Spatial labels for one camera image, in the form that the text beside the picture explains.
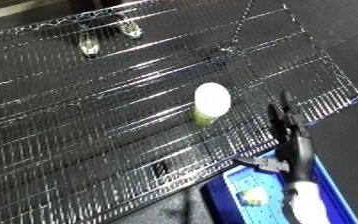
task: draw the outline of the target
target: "white object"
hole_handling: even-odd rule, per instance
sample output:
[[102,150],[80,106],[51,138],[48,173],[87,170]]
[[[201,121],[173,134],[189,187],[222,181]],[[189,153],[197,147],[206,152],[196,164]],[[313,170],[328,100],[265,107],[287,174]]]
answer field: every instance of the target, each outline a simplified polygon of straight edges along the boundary
[[247,205],[266,205],[269,199],[265,188],[261,186],[244,191],[242,197]]
[[117,28],[121,31],[121,33],[134,40],[142,37],[143,30],[137,23],[129,20],[127,16],[124,16],[121,13],[116,13],[116,15],[120,17]]
[[231,106],[229,91],[218,83],[204,83],[195,92],[196,120],[205,119],[212,123],[226,114]]
[[296,194],[289,203],[301,224],[330,224],[316,183],[300,181],[292,184],[290,188],[296,190]]

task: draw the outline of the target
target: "wire rack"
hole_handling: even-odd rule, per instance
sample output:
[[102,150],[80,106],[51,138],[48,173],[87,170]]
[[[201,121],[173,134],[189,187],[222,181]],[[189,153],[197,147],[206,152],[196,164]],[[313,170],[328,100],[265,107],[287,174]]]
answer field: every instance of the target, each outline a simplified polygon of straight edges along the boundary
[[[117,9],[141,40],[106,22]],[[0,31],[0,223],[111,221],[273,147],[266,107],[283,89],[309,122],[358,93],[281,1],[117,9]],[[96,58],[78,48],[84,22]],[[192,111],[205,82],[233,104],[202,127]]]

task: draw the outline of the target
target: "small plastic container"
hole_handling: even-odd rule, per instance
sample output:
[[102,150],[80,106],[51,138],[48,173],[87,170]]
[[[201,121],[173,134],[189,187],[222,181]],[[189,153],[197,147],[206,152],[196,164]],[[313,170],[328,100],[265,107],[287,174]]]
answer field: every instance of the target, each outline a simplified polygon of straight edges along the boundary
[[226,114],[231,106],[229,91],[218,83],[204,83],[194,94],[194,119],[200,125],[210,125]]

